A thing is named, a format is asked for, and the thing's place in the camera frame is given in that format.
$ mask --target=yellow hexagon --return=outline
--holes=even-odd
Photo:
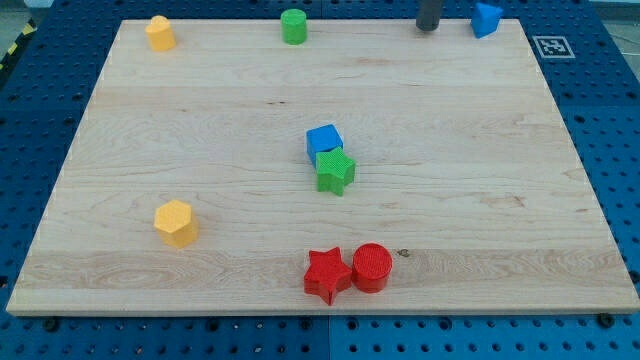
[[[177,249],[198,238],[198,219],[191,205],[180,200],[171,200],[156,209],[153,226],[165,244]]]

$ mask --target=yellow black caution tape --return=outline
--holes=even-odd
[[[11,72],[13,72],[18,60],[27,49],[27,45],[29,45],[31,39],[33,39],[35,32],[36,24],[33,22],[33,19],[29,20],[20,35],[18,35],[16,41],[9,46],[7,53],[2,57],[0,61],[0,90],[2,90],[9,80]]]

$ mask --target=wood grain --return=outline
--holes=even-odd
[[[632,312],[638,297],[520,24],[173,21],[175,49],[124,21],[11,296],[14,315]],[[314,190],[305,131],[358,161]],[[176,251],[155,208],[192,204]],[[389,286],[326,306],[311,249],[368,241]],[[403,254],[398,251],[406,249]]]

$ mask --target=blue cube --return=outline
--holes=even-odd
[[[495,32],[503,12],[502,8],[476,3],[471,17],[471,27],[476,38],[479,39]]]
[[[342,146],[340,134],[333,124],[307,131],[307,154],[313,167],[316,167],[316,153],[331,151]]]

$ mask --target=blue pegboard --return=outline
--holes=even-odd
[[[490,0],[520,19],[632,278],[640,280],[640,86],[583,0]],[[475,0],[447,1],[469,18]],[[0,92],[0,303],[15,284],[122,19],[413,18],[414,0],[57,0]],[[534,36],[564,37],[544,58]],[[640,316],[16,319],[13,358],[638,358]]]

